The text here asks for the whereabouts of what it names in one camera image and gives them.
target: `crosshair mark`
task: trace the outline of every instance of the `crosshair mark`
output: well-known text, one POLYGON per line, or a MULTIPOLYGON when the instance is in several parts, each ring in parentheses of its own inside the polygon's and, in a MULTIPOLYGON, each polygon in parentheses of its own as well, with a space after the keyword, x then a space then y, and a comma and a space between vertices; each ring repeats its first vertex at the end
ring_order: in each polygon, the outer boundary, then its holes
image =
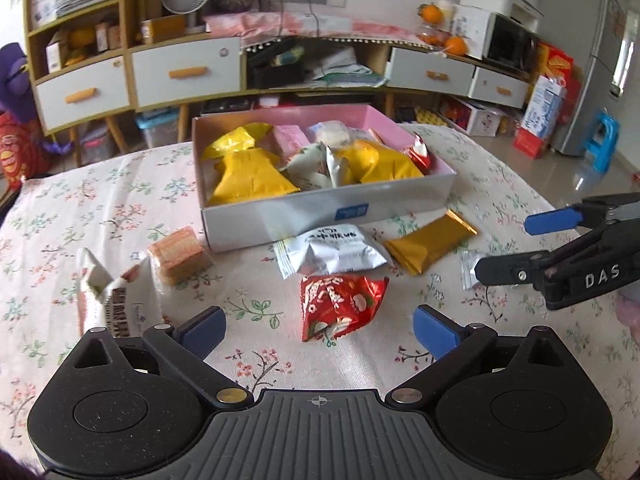
POLYGON ((314 397, 313 399, 311 399, 309 402, 311 402, 312 404, 314 404, 315 406, 324 406, 326 403, 331 402, 328 399, 325 399, 324 397, 321 396, 317 396, 314 397))

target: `table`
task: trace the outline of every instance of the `table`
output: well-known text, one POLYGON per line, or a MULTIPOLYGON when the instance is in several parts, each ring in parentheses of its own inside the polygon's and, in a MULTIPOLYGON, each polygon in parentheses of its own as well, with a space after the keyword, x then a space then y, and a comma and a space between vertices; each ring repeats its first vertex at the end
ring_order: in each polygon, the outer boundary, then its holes
MULTIPOLYGON (((273 250, 259 246, 216 254, 209 270, 162 298, 174 324, 211 304, 226 312, 227 335, 206 359, 257 394, 262 388, 393 386, 428 366, 432 356, 412 334, 412 313, 429 303, 460 324, 484 322, 524 335, 547 324, 564 340, 609 404, 614 431, 599 471, 626 479, 640 458, 640 350, 606 296, 548 312, 530 286, 462 290, 460 252, 492 254, 553 249, 575 234, 529 237, 522 222, 550 205, 472 139, 450 128, 405 125, 456 168, 449 207, 480 234, 411 277, 396 266, 368 273, 390 285, 376 318, 333 340, 300 341, 299 277, 280 277, 273 250)), ((377 239, 407 234, 444 210, 367 226, 377 239)), ((25 184, 0 229, 0 445, 33 458, 26 433, 30 407, 78 341, 75 254, 91 249, 117 274, 150 243, 190 224, 204 243, 191 144, 133 153, 25 184)))

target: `yellow snack package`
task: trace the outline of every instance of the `yellow snack package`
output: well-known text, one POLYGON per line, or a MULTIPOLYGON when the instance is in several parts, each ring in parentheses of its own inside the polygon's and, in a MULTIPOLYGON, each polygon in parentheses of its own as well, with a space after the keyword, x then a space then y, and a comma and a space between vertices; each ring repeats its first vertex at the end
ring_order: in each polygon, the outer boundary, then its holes
POLYGON ((371 140, 356 140, 352 146, 340 150, 338 155, 349 161, 351 174, 348 174, 347 181, 353 179, 368 184, 423 176, 404 153, 371 140))
POLYGON ((277 161, 276 155, 262 148, 225 155, 216 165, 222 178, 209 197, 209 205, 258 200, 300 191, 274 168, 277 161))
POLYGON ((478 231, 451 209, 423 228, 395 240, 385 247, 395 260, 413 276, 422 274, 431 264, 455 249, 478 231))
POLYGON ((250 123, 238 126, 235 130, 224 134, 206 147, 202 160, 220 158, 233 152, 242 152, 255 148, 256 143, 263 139, 273 128, 267 123, 250 123))

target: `power cord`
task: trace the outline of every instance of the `power cord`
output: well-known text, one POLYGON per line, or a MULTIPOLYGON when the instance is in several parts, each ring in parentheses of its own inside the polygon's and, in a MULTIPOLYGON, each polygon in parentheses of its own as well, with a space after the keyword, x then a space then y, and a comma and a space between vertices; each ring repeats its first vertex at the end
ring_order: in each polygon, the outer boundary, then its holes
MULTIPOLYGON (((314 19, 316 20, 316 38, 320 38, 320 20, 318 19, 318 17, 316 16, 316 13, 314 12, 314 8, 313 5, 311 4, 311 0, 307 0, 309 2, 309 12, 311 13, 311 15, 314 17, 314 19)), ((324 85, 326 87, 329 86, 329 80, 327 79, 327 74, 324 71, 324 67, 322 66, 322 62, 320 62, 320 70, 322 72, 322 80, 324 81, 324 85)))
POLYGON ((280 0, 280 28, 278 30, 278 39, 282 37, 283 26, 284 26, 284 0, 280 0))

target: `blue gripper pad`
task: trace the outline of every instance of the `blue gripper pad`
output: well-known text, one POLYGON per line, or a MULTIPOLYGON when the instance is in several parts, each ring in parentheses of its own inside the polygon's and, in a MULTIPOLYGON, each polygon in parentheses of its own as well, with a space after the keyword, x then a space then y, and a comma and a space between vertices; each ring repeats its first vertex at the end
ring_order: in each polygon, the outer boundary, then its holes
POLYGON ((191 321, 194 322, 182 325, 175 331, 174 339, 204 360, 225 338, 225 312, 220 307, 213 306, 191 321))
POLYGON ((414 312, 414 334, 436 359, 453 350, 460 344, 464 329, 449 318, 421 305, 414 312))
POLYGON ((571 207, 528 216, 524 230, 530 235, 545 235, 575 229, 582 222, 582 213, 571 207))

